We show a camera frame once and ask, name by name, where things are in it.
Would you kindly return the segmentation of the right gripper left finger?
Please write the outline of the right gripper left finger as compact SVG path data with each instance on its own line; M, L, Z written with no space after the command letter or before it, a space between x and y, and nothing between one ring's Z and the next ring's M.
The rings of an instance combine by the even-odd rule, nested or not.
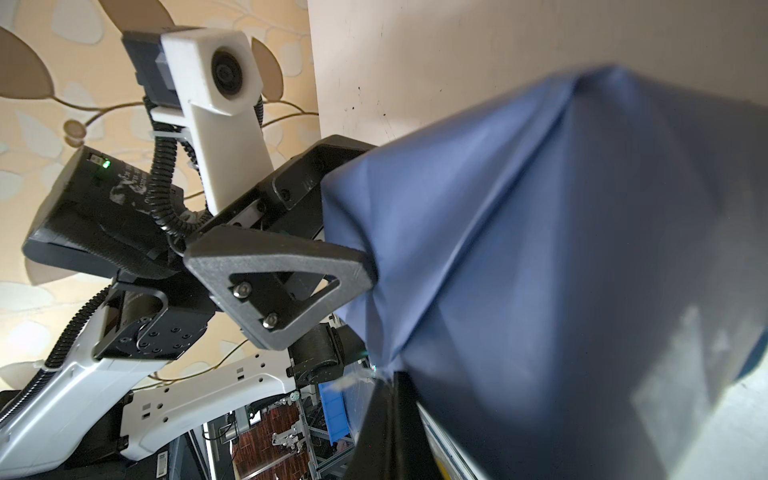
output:
M391 387L378 380L344 480L385 480L392 473Z

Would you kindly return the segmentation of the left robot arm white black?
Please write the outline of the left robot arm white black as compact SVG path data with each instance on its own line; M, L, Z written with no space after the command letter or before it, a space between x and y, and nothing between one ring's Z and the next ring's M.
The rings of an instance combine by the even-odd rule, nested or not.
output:
M320 183L368 150L322 139L171 240L149 215L145 171L77 149L23 251L110 284L29 383L2 393L2 477L161 477L177 437L361 359L360 338L328 318L372 288L375 269L321 240Z

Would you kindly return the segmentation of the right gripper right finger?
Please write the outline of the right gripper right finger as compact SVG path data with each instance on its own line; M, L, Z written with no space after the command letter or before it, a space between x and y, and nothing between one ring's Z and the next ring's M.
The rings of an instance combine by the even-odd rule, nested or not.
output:
M408 374L393 377L392 478L442 479L429 445L417 405L417 393Z

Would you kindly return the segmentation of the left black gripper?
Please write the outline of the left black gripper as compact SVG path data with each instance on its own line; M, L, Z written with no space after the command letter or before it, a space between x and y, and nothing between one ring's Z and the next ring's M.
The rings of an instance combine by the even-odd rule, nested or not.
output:
M320 183L369 145L322 139L217 215L184 206L167 179L173 147L163 139L148 172L83 147L57 178L24 256L111 285L75 314L30 385L53 380L100 307L107 327L97 359L175 360L222 311L255 346L287 350L299 386L340 377L366 348L351 328L322 319L369 291L377 274L364 252L317 240Z

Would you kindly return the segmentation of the light blue wrapping paper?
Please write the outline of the light blue wrapping paper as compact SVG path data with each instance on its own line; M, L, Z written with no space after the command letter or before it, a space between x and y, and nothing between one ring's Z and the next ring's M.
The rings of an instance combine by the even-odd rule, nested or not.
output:
M767 327L767 110L608 66L336 169L340 310L496 479L666 479Z

